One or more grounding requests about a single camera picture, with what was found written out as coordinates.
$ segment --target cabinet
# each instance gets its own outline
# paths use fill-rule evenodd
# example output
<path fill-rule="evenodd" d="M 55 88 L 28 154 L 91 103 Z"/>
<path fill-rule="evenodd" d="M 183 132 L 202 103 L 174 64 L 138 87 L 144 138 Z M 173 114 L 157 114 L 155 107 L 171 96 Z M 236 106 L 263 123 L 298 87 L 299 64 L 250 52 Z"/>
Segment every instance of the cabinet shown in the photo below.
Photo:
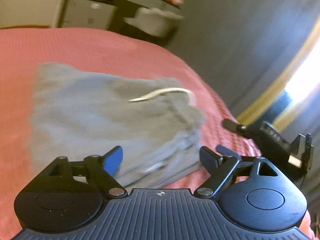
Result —
<path fill-rule="evenodd" d="M 108 29 L 116 7 L 90 0 L 72 0 L 62 27 Z"/>

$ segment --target sunlight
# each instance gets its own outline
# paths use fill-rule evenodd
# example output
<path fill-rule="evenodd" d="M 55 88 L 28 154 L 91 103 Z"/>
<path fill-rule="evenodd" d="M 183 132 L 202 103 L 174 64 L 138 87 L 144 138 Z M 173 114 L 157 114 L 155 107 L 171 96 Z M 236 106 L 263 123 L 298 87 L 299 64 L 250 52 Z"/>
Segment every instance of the sunlight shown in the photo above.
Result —
<path fill-rule="evenodd" d="M 302 63 L 285 87 L 292 101 L 303 101 L 320 83 L 320 42 L 318 41 L 310 55 Z"/>

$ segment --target round button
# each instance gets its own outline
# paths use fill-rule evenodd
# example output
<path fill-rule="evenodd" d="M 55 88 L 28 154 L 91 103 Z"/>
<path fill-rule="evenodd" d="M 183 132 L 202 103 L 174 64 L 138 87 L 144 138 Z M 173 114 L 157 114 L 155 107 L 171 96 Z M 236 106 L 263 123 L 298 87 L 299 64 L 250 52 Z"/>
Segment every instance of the round button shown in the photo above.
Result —
<path fill-rule="evenodd" d="M 73 203 L 73 194 L 65 189 L 51 189 L 50 192 L 41 193 L 38 204 L 48 210 L 59 210 L 70 206 Z"/>
<path fill-rule="evenodd" d="M 250 205 L 262 210 L 277 209 L 284 203 L 284 198 L 279 192 L 266 188 L 253 190 L 246 198 Z"/>
<path fill-rule="evenodd" d="M 109 194 L 113 196 L 121 196 L 124 194 L 124 190 L 119 187 L 114 187 L 111 190 L 109 190 Z"/>
<path fill-rule="evenodd" d="M 202 196 L 210 196 L 213 191 L 210 188 L 207 187 L 202 187 L 200 189 L 197 190 L 198 194 L 202 195 Z"/>

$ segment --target metal screw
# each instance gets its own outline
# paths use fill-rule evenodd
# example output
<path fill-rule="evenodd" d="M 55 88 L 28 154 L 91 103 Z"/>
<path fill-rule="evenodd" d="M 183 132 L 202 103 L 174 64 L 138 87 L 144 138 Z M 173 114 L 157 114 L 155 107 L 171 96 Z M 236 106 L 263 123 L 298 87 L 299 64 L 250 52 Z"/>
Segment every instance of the metal screw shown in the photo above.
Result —
<path fill-rule="evenodd" d="M 124 194 L 124 189 L 119 187 L 114 187 L 111 190 L 109 190 L 109 194 L 113 196 L 121 196 Z"/>
<path fill-rule="evenodd" d="M 197 192 L 201 196 L 210 196 L 213 193 L 212 189 L 207 188 L 207 187 L 202 187 L 202 188 L 198 189 Z"/>

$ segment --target ribbed black plate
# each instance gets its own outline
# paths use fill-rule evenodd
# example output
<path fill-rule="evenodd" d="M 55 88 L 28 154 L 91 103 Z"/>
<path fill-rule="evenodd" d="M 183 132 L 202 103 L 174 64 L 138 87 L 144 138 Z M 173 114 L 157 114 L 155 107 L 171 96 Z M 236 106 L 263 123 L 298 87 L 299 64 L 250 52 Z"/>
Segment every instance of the ribbed black plate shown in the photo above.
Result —
<path fill-rule="evenodd" d="M 111 200 L 100 217 L 83 228 L 63 234 L 24 229 L 14 239 L 308 240 L 297 228 L 273 234 L 240 228 L 220 213 L 215 202 L 198 199 L 188 189 L 134 189 L 127 198 Z"/>

